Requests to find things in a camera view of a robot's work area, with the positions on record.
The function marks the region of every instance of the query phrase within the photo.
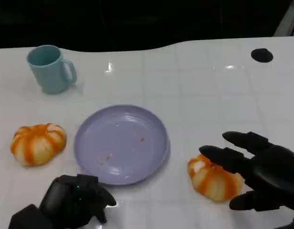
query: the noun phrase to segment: white table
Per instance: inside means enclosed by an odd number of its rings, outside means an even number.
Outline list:
[[[255,48],[269,49],[274,60],[254,61]],[[186,167],[202,145],[232,147],[221,137],[227,130],[255,131],[294,151],[294,37],[193,41],[139,52],[63,50],[78,83],[60,95],[40,91],[26,63],[29,50],[0,50],[0,229],[23,207],[38,206],[55,177],[80,173],[76,131],[112,104],[157,114],[171,138],[171,158],[143,183],[109,188],[118,207],[107,209],[106,225],[94,219],[85,229],[271,229],[291,222],[294,212],[286,208],[234,212],[211,202],[194,192]],[[66,129],[66,149],[45,166],[22,168],[9,150],[13,133],[47,122]]]

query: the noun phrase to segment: robotic hand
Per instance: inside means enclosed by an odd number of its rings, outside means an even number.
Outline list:
[[[233,210],[266,211],[286,206],[294,210],[294,153],[256,133],[225,132],[223,138],[254,156],[230,148],[202,146],[200,152],[231,173],[239,173],[253,189],[231,200]],[[294,228],[294,221],[283,228]]]
[[[75,229],[96,216],[106,223],[104,208],[115,206],[114,197],[98,183],[98,178],[78,174],[53,180],[39,209],[29,205],[11,218],[9,229]]]

